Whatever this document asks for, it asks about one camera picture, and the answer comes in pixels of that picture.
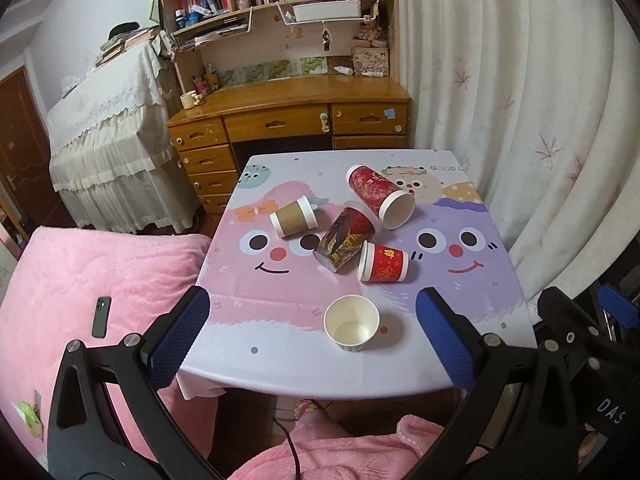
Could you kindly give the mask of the grey checkered paper cup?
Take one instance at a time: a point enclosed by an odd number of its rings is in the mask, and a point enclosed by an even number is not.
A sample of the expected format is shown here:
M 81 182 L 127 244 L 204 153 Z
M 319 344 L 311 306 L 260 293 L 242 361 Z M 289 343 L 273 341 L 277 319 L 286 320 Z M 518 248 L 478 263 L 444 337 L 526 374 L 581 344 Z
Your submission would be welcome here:
M 360 351 L 380 328 L 380 311 L 366 297 L 346 295 L 335 299 L 323 315 L 323 328 L 342 350 Z

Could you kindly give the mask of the tall red paper cup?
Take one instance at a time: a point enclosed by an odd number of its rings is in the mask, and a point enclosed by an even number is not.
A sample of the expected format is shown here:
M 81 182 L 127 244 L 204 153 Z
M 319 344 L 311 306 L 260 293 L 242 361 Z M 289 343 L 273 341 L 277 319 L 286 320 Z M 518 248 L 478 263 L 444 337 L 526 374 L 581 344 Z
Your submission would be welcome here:
M 346 172 L 346 181 L 386 230 L 400 228 L 414 213 L 416 199 L 368 166 L 351 166 Z

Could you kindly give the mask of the dark patterned red cup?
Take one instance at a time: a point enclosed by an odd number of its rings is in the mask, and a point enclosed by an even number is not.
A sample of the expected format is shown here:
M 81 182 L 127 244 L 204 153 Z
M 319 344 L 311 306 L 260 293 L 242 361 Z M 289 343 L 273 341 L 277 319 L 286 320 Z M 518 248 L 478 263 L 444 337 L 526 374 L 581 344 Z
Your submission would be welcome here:
M 322 236 L 314 250 L 314 258 L 328 270 L 337 273 L 360 253 L 363 244 L 370 242 L 381 228 L 381 220 L 371 209 L 349 200 Z

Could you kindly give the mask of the brown sleeve paper cup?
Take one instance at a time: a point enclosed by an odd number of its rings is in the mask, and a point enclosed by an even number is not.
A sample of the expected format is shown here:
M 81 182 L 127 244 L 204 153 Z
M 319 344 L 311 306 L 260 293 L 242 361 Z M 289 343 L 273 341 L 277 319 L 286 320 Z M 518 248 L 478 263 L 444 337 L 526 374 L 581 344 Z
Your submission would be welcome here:
M 305 195 L 272 212 L 269 218 L 273 229 L 281 238 L 289 238 L 313 230 L 318 226 L 314 206 Z

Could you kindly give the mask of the green sticker on blanket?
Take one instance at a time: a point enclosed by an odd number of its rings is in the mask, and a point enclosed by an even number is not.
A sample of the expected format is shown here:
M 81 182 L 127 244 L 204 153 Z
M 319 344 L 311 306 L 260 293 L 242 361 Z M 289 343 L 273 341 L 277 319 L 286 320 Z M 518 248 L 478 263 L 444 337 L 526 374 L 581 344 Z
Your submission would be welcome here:
M 17 413 L 22 416 L 23 422 L 26 425 L 29 434 L 38 439 L 43 439 L 43 423 L 40 418 L 40 406 L 41 396 L 40 393 L 35 390 L 34 398 L 32 402 L 20 401 L 15 407 Z

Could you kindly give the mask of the dark smartphone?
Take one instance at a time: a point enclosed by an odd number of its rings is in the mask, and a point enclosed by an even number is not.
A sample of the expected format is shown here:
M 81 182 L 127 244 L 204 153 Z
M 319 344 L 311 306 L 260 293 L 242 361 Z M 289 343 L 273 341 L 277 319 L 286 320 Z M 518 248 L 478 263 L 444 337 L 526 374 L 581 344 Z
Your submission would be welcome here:
M 109 296 L 99 297 L 98 300 L 96 300 L 91 329 L 91 336 L 93 336 L 93 338 L 103 339 L 106 337 L 111 305 L 112 298 Z

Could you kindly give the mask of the pink fluffy blanket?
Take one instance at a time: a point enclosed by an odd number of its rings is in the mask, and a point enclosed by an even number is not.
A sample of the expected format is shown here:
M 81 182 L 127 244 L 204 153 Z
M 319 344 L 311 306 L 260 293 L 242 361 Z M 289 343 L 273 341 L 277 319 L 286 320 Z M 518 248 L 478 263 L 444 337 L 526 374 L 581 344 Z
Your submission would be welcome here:
M 117 344 L 144 333 L 200 273 L 209 237 L 35 230 L 1 303 L 1 411 L 29 454 L 48 463 L 47 426 L 67 344 Z M 96 300 L 112 298 L 107 333 L 91 336 Z M 32 437 L 16 406 L 41 396 L 43 439 Z

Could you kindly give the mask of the cartoon monster tablecloth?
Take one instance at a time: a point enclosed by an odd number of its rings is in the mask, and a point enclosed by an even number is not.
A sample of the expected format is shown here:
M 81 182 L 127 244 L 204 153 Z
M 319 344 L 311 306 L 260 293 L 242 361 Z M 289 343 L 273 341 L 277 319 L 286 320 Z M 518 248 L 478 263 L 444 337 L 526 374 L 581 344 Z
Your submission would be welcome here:
M 358 264 L 337 273 L 314 248 L 355 199 L 346 181 L 363 165 L 416 192 L 411 219 L 375 241 L 404 250 L 400 283 L 363 283 Z M 307 196 L 318 220 L 281 238 L 270 214 Z M 530 347 L 533 324 L 500 235 L 460 162 L 448 151 L 364 150 L 253 156 L 242 170 L 209 246 L 198 284 L 210 313 L 179 370 L 189 399 L 243 388 L 278 396 L 358 400 L 447 388 L 449 378 L 416 319 L 416 295 L 434 287 L 481 333 Z M 323 328 L 332 302 L 371 300 L 380 328 L 357 352 L 342 350 Z

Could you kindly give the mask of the pink fleece robe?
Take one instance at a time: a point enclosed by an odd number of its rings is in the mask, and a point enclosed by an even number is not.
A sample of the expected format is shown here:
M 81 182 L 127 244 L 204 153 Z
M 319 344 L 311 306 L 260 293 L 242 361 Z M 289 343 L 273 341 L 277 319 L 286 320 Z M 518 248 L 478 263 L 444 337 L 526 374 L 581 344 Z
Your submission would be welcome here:
M 290 436 L 255 456 L 233 479 L 401 479 L 442 433 L 442 426 L 406 415 L 382 436 L 352 437 L 326 412 L 299 419 Z

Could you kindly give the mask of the left knitted slipper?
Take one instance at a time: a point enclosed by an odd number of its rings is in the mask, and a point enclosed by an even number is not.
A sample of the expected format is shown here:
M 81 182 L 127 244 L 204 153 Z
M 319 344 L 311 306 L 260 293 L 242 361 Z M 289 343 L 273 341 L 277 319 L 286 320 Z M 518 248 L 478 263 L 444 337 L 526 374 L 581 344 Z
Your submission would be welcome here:
M 323 406 L 316 400 L 312 399 L 300 399 L 296 402 L 293 408 L 293 415 L 296 420 L 301 419 L 305 414 L 315 411 L 322 411 Z

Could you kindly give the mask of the white floral curtain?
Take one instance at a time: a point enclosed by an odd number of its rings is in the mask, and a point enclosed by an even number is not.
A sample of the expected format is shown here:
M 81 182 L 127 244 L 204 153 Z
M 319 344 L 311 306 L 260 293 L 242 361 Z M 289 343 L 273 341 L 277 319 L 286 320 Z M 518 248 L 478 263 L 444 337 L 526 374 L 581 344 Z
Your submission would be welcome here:
M 639 43 L 615 0 L 397 0 L 413 143 L 453 152 L 524 295 L 575 297 L 639 231 Z

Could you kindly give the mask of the wooden desk with drawers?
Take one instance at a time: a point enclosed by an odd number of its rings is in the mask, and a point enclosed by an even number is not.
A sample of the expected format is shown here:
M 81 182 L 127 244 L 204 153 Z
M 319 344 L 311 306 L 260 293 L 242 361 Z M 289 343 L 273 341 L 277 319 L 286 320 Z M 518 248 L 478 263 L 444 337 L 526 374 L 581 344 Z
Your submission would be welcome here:
M 405 148 L 409 104 L 390 77 L 293 77 L 216 91 L 167 128 L 206 214 L 219 216 L 254 155 Z

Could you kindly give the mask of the patterned cardboard box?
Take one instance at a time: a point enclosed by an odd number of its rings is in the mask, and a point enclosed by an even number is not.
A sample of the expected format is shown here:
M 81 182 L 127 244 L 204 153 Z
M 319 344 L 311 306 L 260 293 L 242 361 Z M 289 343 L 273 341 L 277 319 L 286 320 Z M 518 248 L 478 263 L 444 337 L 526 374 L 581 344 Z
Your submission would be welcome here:
M 390 58 L 387 48 L 352 48 L 352 65 L 357 75 L 387 77 L 390 74 Z

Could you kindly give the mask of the cream mug on desk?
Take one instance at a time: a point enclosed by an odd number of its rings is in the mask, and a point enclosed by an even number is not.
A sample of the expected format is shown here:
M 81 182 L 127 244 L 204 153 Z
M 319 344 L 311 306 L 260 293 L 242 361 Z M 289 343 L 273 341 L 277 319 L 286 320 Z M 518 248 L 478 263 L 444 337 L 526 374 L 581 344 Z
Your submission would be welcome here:
M 199 106 L 201 104 L 202 98 L 198 94 L 198 92 L 193 90 L 193 91 L 183 93 L 183 95 L 180 96 L 180 101 L 181 101 L 182 107 L 185 110 L 192 110 L 192 108 Z

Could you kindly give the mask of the wooden bookshelf hutch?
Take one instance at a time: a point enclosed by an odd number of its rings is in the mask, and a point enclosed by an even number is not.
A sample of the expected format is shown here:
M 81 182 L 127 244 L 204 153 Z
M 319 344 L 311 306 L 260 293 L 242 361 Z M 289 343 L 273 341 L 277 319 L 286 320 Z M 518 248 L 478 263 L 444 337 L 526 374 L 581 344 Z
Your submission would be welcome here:
M 396 0 L 358 0 L 360 18 L 298 22 L 293 6 L 334 0 L 160 0 L 182 91 L 216 77 L 223 87 L 337 74 L 352 48 L 387 48 L 390 75 Z

